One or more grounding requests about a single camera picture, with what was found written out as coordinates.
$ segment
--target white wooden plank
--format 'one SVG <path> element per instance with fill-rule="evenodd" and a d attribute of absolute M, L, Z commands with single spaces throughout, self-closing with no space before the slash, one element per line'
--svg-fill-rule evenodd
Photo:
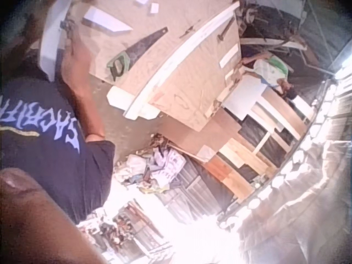
<path fill-rule="evenodd" d="M 134 101 L 130 107 L 125 111 L 124 116 L 126 118 L 135 120 L 140 109 L 147 102 L 149 95 L 155 90 L 155 87 L 160 87 L 165 80 L 171 75 L 171 73 L 177 68 L 177 66 L 215 29 L 229 20 L 234 14 L 234 10 L 239 7 L 239 1 L 232 4 L 230 7 L 225 9 L 223 12 L 215 16 L 197 32 L 189 37 L 160 67 L 157 73 L 149 80 L 146 86 L 138 93 L 134 98 Z"/>
<path fill-rule="evenodd" d="M 236 43 L 235 46 L 233 46 L 226 54 L 225 56 L 220 60 L 220 68 L 224 68 L 225 65 L 235 56 L 235 54 L 238 52 L 238 44 Z"/>
<path fill-rule="evenodd" d="M 241 45 L 280 45 L 283 40 L 274 40 L 272 38 L 241 38 Z M 306 51 L 307 46 L 303 46 L 300 43 L 289 41 L 282 45 L 288 48 L 297 48 L 299 50 Z"/>

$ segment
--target wood plank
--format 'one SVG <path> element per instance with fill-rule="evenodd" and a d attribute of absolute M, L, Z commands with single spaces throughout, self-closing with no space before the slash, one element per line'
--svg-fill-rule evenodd
<path fill-rule="evenodd" d="M 267 164 L 261 161 L 253 152 L 234 139 L 229 140 L 229 147 L 234 151 L 246 164 L 248 164 L 259 175 L 266 173 Z"/>
<path fill-rule="evenodd" d="M 272 38 L 241 38 L 241 45 L 280 45 L 283 42 L 283 40 L 274 40 Z M 303 51 L 307 50 L 307 46 L 293 41 L 283 44 L 282 47 L 297 48 Z"/>
<path fill-rule="evenodd" d="M 231 149 L 231 146 L 226 143 L 219 152 L 224 155 L 227 159 L 229 159 L 237 168 L 240 168 L 244 161 L 240 158 L 240 156 Z"/>
<path fill-rule="evenodd" d="M 258 103 L 276 118 L 297 140 L 306 131 L 306 125 L 294 110 L 271 88 L 265 89 Z"/>
<path fill-rule="evenodd" d="M 178 65 L 210 34 L 212 34 L 219 26 L 224 24 L 233 16 L 233 11 L 239 7 L 239 2 L 232 4 L 220 14 L 209 20 L 204 26 L 190 36 L 176 51 L 163 63 L 159 70 L 147 82 L 147 84 L 138 92 L 135 100 L 125 111 L 126 118 L 135 120 L 138 117 L 140 109 L 148 102 L 149 97 L 157 87 L 160 87 L 172 72 L 176 70 Z"/>
<path fill-rule="evenodd" d="M 277 133 L 271 135 L 273 139 L 288 153 L 292 149 Z"/>
<path fill-rule="evenodd" d="M 240 128 L 221 108 L 200 132 L 168 116 L 163 117 L 158 132 L 185 152 L 207 162 L 228 142 L 230 131 L 237 132 Z"/>
<path fill-rule="evenodd" d="M 233 171 L 230 165 L 226 164 L 219 156 L 215 155 L 209 162 L 203 163 L 202 166 L 220 182 L 225 180 Z"/>
<path fill-rule="evenodd" d="M 265 136 L 262 138 L 262 140 L 259 142 L 259 144 L 255 147 L 253 153 L 257 154 L 269 138 L 270 138 L 270 132 L 267 132 Z"/>
<path fill-rule="evenodd" d="M 238 202 L 244 201 L 254 192 L 254 188 L 248 181 L 235 170 L 231 171 L 222 183 L 237 196 Z"/>
<path fill-rule="evenodd" d="M 271 117 L 258 103 L 252 107 L 249 116 L 256 120 L 259 125 L 265 128 L 268 132 L 271 134 L 274 133 L 277 126 L 277 121 Z"/>

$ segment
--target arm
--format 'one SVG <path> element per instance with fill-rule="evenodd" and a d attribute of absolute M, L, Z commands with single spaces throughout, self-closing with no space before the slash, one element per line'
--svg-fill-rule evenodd
<path fill-rule="evenodd" d="M 68 34 L 71 45 L 65 49 L 62 78 L 69 86 L 76 104 L 76 115 L 85 134 L 86 142 L 105 140 L 102 119 L 93 100 L 89 67 L 91 54 L 83 44 L 77 29 Z"/>
<path fill-rule="evenodd" d="M 273 56 L 273 54 L 271 54 L 269 52 L 262 52 L 262 53 L 256 54 L 256 55 L 249 57 L 249 58 L 243 58 L 242 63 L 248 64 L 252 61 L 256 61 L 257 59 L 270 59 L 272 56 Z"/>

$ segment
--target metal bar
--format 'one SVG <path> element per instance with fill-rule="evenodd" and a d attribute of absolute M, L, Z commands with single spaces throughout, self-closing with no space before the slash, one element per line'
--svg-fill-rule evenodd
<path fill-rule="evenodd" d="M 314 17 L 314 19 L 315 19 L 315 22 L 317 23 L 317 26 L 318 26 L 320 35 L 321 35 L 321 37 L 323 38 L 324 45 L 325 45 L 325 48 L 326 48 L 326 50 L 327 50 L 327 52 L 328 52 L 328 54 L 329 54 L 330 60 L 331 60 L 331 62 L 333 62 L 334 59 L 333 59 L 333 57 L 332 57 L 332 55 L 331 55 L 330 49 L 329 49 L 329 47 L 328 47 L 328 42 L 326 41 L 326 38 L 325 38 L 325 35 L 324 35 L 323 30 L 322 30 L 322 28 L 321 28 L 321 25 L 320 25 L 320 23 L 319 23 L 318 17 L 317 17 L 317 15 L 316 15 L 316 13 L 315 13 L 315 11 L 314 11 L 314 9 L 313 9 L 313 5 L 312 5 L 312 3 L 310 2 L 310 0 L 307 0 L 307 2 L 308 2 L 308 4 L 309 4 L 310 9 L 312 10 L 313 17 Z"/>
<path fill-rule="evenodd" d="M 304 57 L 303 52 L 301 50 L 299 50 L 299 52 L 301 53 L 301 57 L 303 59 L 304 65 L 306 65 L 307 67 L 312 68 L 312 69 L 316 69 L 316 70 L 318 70 L 318 71 L 320 71 L 322 73 L 326 73 L 326 74 L 333 75 L 333 76 L 335 75 L 335 73 L 332 73 L 331 71 L 324 70 L 322 68 L 319 68 L 319 67 L 316 67 L 316 66 L 308 64 L 307 61 L 306 61 L 306 58 Z"/>

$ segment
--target wooden board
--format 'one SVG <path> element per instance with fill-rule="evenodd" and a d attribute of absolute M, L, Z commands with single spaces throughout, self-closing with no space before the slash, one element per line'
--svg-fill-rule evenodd
<path fill-rule="evenodd" d="M 240 128 L 221 108 L 200 132 L 172 117 L 163 117 L 158 132 L 184 151 L 209 161 L 230 139 L 229 131 L 238 131 Z"/>
<path fill-rule="evenodd" d="M 203 167 L 229 188 L 239 199 L 239 202 L 242 202 L 254 192 L 254 188 L 248 181 L 217 155 L 203 164 Z"/>
<path fill-rule="evenodd" d="M 294 110 L 271 88 L 265 89 L 258 103 L 276 118 L 297 140 L 306 131 L 306 125 Z"/>
<path fill-rule="evenodd" d="M 249 116 L 256 120 L 259 125 L 265 128 L 271 134 L 274 133 L 275 128 L 277 126 L 277 121 L 268 114 L 265 109 L 263 109 L 258 103 L 252 107 Z"/>
<path fill-rule="evenodd" d="M 254 188 L 248 181 L 235 170 L 231 171 L 222 183 L 237 196 L 238 203 L 244 201 L 254 192 Z"/>
<path fill-rule="evenodd" d="M 203 167 L 217 178 L 220 182 L 230 175 L 233 168 L 226 164 L 219 156 L 215 155 L 209 162 L 202 164 Z"/>
<path fill-rule="evenodd" d="M 273 133 L 271 136 L 284 149 L 284 151 L 287 153 L 290 152 L 292 147 L 289 146 L 277 133 Z"/>
<path fill-rule="evenodd" d="M 234 139 L 230 139 L 228 142 L 228 147 L 259 175 L 266 173 L 268 168 L 267 164 L 261 161 L 252 151 L 243 146 L 241 143 Z"/>
<path fill-rule="evenodd" d="M 84 42 L 94 54 L 90 73 L 132 95 L 137 95 L 183 43 L 231 5 L 229 0 L 165 0 L 160 3 L 159 13 L 150 16 L 148 4 L 143 6 L 135 1 L 123 4 L 114 0 L 95 1 L 95 7 L 133 28 L 132 31 L 116 35 L 81 23 L 89 4 L 77 3 L 71 10 L 71 16 L 78 23 Z M 114 82 L 106 64 L 121 51 L 164 26 L 168 27 L 169 32 L 156 42 L 126 75 Z M 236 23 L 230 28 L 223 42 L 217 41 L 216 36 L 225 26 L 226 21 L 192 51 L 188 56 L 191 58 L 187 57 L 162 87 L 150 96 L 155 107 L 160 107 L 162 111 L 196 130 L 201 130 L 207 123 L 205 112 L 226 88 L 224 76 L 241 57 L 239 51 L 223 69 L 220 68 L 220 59 L 239 41 Z"/>
<path fill-rule="evenodd" d="M 229 143 L 226 143 L 220 150 L 219 152 L 224 155 L 227 159 L 229 159 L 237 168 L 240 168 L 242 165 L 244 165 L 243 159 L 232 150 L 231 145 Z"/>

